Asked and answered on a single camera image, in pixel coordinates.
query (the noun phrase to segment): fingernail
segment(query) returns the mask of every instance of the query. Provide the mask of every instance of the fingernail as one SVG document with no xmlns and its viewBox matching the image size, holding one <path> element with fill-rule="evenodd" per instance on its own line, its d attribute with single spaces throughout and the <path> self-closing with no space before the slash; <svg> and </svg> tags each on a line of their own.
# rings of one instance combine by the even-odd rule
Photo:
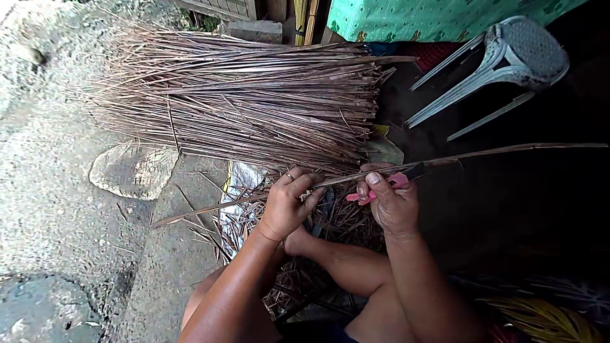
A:
<svg viewBox="0 0 610 343">
<path fill-rule="evenodd" d="M 369 173 L 367 175 L 367 181 L 372 184 L 376 184 L 379 182 L 379 174 L 378 173 Z"/>
</svg>

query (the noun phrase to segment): green patterned cloth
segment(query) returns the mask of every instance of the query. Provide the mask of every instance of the green patterned cloth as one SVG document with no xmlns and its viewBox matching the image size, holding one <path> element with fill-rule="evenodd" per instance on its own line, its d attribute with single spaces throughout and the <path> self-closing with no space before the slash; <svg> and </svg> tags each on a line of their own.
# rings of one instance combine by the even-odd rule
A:
<svg viewBox="0 0 610 343">
<path fill-rule="evenodd" d="M 546 26 L 587 0 L 332 0 L 327 26 L 351 42 L 464 42 L 513 15 Z"/>
</svg>

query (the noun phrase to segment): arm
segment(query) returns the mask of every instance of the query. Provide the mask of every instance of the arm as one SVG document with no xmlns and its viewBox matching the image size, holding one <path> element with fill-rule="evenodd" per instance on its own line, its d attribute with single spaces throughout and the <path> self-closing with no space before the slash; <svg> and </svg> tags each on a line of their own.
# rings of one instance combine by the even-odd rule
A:
<svg viewBox="0 0 610 343">
<path fill-rule="evenodd" d="M 301 202 L 300 195 L 324 177 L 303 168 L 293 168 L 289 173 L 295 180 L 284 175 L 273 185 L 265 214 L 195 309 L 179 343 L 240 340 L 245 314 L 252 301 L 259 301 L 262 277 L 273 253 L 314 209 L 324 191 L 316 189 Z"/>
<path fill-rule="evenodd" d="M 369 188 L 377 194 L 371 210 L 384 229 L 398 296 L 418 340 L 484 341 L 481 322 L 449 286 L 417 230 L 415 184 L 394 190 L 379 173 L 370 173 L 360 182 L 359 194 L 368 194 Z"/>
</svg>

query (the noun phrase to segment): hand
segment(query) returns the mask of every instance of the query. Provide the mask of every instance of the hand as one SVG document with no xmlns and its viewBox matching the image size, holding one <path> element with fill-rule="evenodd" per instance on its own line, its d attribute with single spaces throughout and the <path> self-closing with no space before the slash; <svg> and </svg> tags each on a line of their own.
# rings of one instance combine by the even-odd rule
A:
<svg viewBox="0 0 610 343">
<path fill-rule="evenodd" d="M 386 162 L 377 162 L 361 166 L 363 172 L 393 166 Z M 419 202 L 417 186 L 409 182 L 403 189 L 392 189 L 392 185 L 379 173 L 369 173 L 365 181 L 359 181 L 357 192 L 361 200 L 368 198 L 368 191 L 377 195 L 371 202 L 371 211 L 377 223 L 387 235 L 396 239 L 407 239 L 417 233 Z"/>
<path fill-rule="evenodd" d="M 311 185 L 324 181 L 324 176 L 299 167 L 292 168 L 287 174 L 290 174 L 294 181 L 284 174 L 271 187 L 265 213 L 259 222 L 259 232 L 276 242 L 286 238 L 303 223 L 325 190 L 324 187 L 316 188 L 301 201 L 300 196 Z"/>
</svg>

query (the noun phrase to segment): forearm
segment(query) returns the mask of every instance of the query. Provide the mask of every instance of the forearm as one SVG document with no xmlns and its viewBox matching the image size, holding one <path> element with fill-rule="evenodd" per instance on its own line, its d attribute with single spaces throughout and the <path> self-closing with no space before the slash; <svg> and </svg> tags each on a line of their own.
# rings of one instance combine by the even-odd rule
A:
<svg viewBox="0 0 610 343">
<path fill-rule="evenodd" d="M 178 342 L 237 342 L 251 305 L 245 300 L 258 299 L 263 274 L 278 245 L 255 228 L 199 304 Z"/>
<path fill-rule="evenodd" d="M 419 233 L 386 232 L 387 252 L 405 315 L 420 342 L 479 342 L 479 319 L 440 272 Z"/>
</svg>

